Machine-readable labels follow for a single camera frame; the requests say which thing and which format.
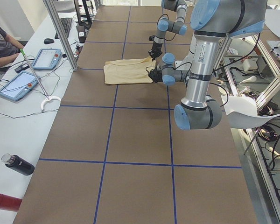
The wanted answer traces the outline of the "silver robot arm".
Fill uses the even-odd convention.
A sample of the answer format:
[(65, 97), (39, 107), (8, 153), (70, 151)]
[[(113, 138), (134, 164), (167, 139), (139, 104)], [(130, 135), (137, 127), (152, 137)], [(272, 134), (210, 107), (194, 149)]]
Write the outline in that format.
[(196, 39), (190, 68), (178, 70), (175, 56), (162, 53), (167, 32), (183, 35), (187, 31), (187, 5), (183, 0), (164, 0), (162, 7), (176, 12), (175, 21), (161, 17), (157, 23), (152, 59), (160, 63), (149, 72), (155, 82), (173, 85), (184, 82), (186, 95), (175, 106), (176, 125), (182, 130), (210, 129), (219, 124), (222, 110), (219, 103), (207, 94), (215, 65), (219, 42), (224, 38), (247, 37), (263, 30), (267, 1), (265, 0), (200, 0), (191, 13), (190, 26)]
[(168, 18), (162, 16), (157, 22), (156, 34), (152, 37), (153, 45), (148, 51), (152, 60), (158, 58), (161, 54), (161, 48), (165, 40), (167, 32), (171, 32), (178, 35), (185, 35), (187, 26), (185, 25), (185, 17), (188, 7), (184, 0), (162, 0), (161, 6), (163, 9), (167, 9), (176, 12), (175, 21), (171, 21)]

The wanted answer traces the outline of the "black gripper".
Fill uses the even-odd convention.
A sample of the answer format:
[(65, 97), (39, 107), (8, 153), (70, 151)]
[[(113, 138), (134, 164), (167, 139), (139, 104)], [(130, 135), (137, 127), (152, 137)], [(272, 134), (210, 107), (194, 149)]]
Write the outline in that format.
[(151, 56), (152, 61), (154, 61), (162, 54), (161, 48), (162, 48), (162, 43), (153, 42), (152, 48), (151, 50), (149, 50), (149, 55)]
[(162, 71), (157, 68), (151, 70), (151, 79), (154, 83), (163, 82)]

